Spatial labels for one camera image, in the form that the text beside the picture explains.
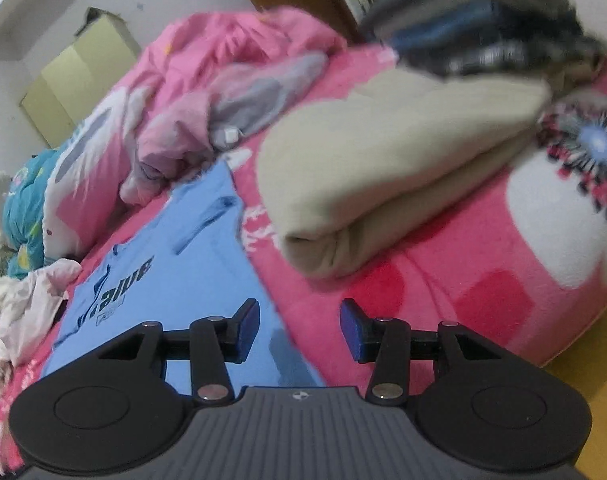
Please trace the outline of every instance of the pink bedsheet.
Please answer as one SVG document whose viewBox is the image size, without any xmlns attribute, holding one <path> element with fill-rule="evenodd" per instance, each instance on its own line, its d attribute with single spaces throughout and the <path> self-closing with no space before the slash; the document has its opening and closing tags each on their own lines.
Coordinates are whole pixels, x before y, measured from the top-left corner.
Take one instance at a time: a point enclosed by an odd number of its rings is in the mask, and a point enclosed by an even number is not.
<svg viewBox="0 0 607 480">
<path fill-rule="evenodd" d="M 380 47 L 337 54 L 307 100 L 341 98 L 392 62 Z M 607 76 L 597 87 L 607 94 Z M 576 183 L 545 160 L 544 150 L 534 149 L 357 274 L 309 282 L 275 247 L 256 188 L 254 162 L 265 135 L 226 155 L 246 204 L 241 240 L 290 336 L 329 385 L 364 388 L 371 371 L 352 361 L 339 330 L 345 297 L 370 316 L 399 317 L 420 330 L 457 320 L 537 364 L 572 343 L 607 304 L 607 222 L 577 193 Z M 99 245 L 83 262 L 80 279 L 113 244 L 154 217 L 165 199 L 157 197 Z M 56 331 L 16 371 L 0 401 L 0 463 L 6 468 L 21 464 L 4 430 L 8 409 L 39 376 Z M 413 365 L 414 391 L 430 380 L 429 367 Z"/>
</svg>

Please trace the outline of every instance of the yellow floor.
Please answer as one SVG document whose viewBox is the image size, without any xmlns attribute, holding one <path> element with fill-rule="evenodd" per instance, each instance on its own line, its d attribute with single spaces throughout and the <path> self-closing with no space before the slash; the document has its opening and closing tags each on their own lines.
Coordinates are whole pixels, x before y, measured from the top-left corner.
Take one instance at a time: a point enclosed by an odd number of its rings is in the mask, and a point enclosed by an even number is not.
<svg viewBox="0 0 607 480">
<path fill-rule="evenodd" d="M 590 403 L 592 432 L 577 466 L 591 480 L 607 480 L 607 311 L 547 370 Z"/>
</svg>

